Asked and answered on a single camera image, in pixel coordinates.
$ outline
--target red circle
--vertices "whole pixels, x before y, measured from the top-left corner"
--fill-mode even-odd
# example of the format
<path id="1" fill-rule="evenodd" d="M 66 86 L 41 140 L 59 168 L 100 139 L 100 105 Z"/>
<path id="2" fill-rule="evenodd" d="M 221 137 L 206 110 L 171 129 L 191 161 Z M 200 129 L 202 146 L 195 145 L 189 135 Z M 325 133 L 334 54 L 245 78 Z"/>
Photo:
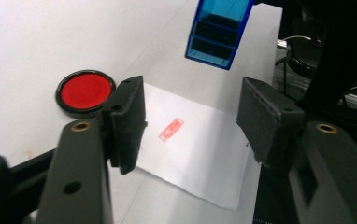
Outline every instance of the red circle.
<path id="1" fill-rule="evenodd" d="M 69 79 L 62 88 L 62 101 L 75 109 L 90 109 L 102 104 L 111 94 L 111 83 L 94 73 Z"/>

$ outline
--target red rectangular stamp imprint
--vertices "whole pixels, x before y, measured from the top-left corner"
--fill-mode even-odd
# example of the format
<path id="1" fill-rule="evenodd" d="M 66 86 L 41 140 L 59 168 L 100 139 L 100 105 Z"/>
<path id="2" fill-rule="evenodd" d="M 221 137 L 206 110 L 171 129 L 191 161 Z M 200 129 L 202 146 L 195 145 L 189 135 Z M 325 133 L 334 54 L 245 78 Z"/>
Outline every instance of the red rectangular stamp imprint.
<path id="1" fill-rule="evenodd" d="M 167 126 L 167 128 L 164 129 L 164 131 L 159 135 L 159 138 L 161 138 L 162 141 L 166 141 L 169 139 L 175 132 L 184 124 L 184 121 L 182 119 L 175 119 L 173 122 Z"/>

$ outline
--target white paper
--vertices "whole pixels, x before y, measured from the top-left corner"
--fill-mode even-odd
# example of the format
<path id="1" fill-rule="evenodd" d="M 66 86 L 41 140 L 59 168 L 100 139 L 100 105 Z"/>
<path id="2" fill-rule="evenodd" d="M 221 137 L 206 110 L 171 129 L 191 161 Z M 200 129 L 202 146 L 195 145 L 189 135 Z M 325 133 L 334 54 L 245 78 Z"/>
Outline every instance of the white paper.
<path id="1" fill-rule="evenodd" d="M 148 127 L 137 166 L 194 196 L 236 210 L 250 150 L 236 115 L 145 84 Z M 161 137 L 172 122 L 179 127 Z"/>

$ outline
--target table surface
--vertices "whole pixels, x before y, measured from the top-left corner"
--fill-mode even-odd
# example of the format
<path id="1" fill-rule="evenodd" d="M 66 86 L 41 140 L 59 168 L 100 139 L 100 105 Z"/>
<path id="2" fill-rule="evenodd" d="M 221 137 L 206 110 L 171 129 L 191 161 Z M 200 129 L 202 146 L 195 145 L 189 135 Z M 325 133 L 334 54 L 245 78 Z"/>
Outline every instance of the table surface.
<path id="1" fill-rule="evenodd" d="M 82 69 L 145 82 L 236 113 L 241 79 L 272 83 L 281 9 L 253 7 L 230 71 L 184 58 L 197 1 L 0 1 L 0 155 L 10 166 L 55 148 L 72 121 L 54 101 Z M 259 165 L 249 156 L 229 211 L 135 169 L 110 169 L 114 223 L 251 223 Z"/>

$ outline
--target blue plastic container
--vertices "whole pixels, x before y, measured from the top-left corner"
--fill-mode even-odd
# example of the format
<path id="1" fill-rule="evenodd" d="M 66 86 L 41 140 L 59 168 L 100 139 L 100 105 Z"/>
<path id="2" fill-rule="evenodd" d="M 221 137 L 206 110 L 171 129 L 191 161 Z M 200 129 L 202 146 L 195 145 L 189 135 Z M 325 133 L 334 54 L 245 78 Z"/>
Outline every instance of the blue plastic container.
<path id="1" fill-rule="evenodd" d="M 200 0 L 185 57 L 229 70 L 254 0 Z"/>

